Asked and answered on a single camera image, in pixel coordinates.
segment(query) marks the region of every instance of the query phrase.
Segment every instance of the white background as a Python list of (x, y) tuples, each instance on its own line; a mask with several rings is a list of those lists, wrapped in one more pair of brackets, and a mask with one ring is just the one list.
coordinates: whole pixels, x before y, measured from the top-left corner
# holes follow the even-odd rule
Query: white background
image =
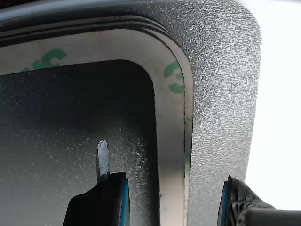
[(262, 34), (246, 183), (277, 209), (301, 210), (301, 1), (241, 2)]

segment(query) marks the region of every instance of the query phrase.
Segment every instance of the dark gray panel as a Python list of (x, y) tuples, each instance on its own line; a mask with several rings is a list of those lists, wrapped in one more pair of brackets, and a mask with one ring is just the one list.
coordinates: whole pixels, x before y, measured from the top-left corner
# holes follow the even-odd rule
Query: dark gray panel
[(62, 225), (69, 200), (97, 183), (107, 139), (129, 179), (132, 225), (159, 225), (154, 93), (129, 61), (0, 76), (1, 225)]

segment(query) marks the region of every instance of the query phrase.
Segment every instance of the black ribbed rubber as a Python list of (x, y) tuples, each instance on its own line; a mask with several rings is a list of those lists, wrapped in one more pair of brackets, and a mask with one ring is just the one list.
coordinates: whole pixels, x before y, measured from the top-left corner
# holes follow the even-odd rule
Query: black ribbed rubber
[(275, 209), (263, 202), (244, 182), (229, 176), (228, 183), (226, 226), (235, 226), (239, 214), (248, 208)]
[(300, 226), (301, 211), (251, 208), (238, 217), (237, 226)]

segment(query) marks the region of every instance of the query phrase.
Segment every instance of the gray textured frame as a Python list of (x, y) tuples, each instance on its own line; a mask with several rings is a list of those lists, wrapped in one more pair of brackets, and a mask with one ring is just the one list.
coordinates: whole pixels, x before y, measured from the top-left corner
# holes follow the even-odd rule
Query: gray textured frame
[(230, 1), (61, 2), (64, 8), (57, 1), (3, 10), (0, 30), (138, 15), (163, 25), (180, 44), (195, 80), (188, 225), (215, 225), (224, 180), (229, 174), (246, 175), (260, 68), (261, 33), (255, 18)]

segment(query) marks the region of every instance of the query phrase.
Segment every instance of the black plastic component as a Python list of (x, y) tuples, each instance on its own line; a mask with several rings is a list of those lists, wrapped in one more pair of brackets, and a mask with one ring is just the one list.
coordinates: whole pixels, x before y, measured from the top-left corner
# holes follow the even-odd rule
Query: black plastic component
[(250, 207), (275, 209), (262, 201), (243, 181), (229, 176), (228, 184), (226, 226), (236, 225), (239, 214)]
[(63, 226), (119, 226), (126, 174), (110, 174), (90, 191), (71, 199)]
[(247, 209), (238, 218), (237, 226), (300, 226), (301, 211)]

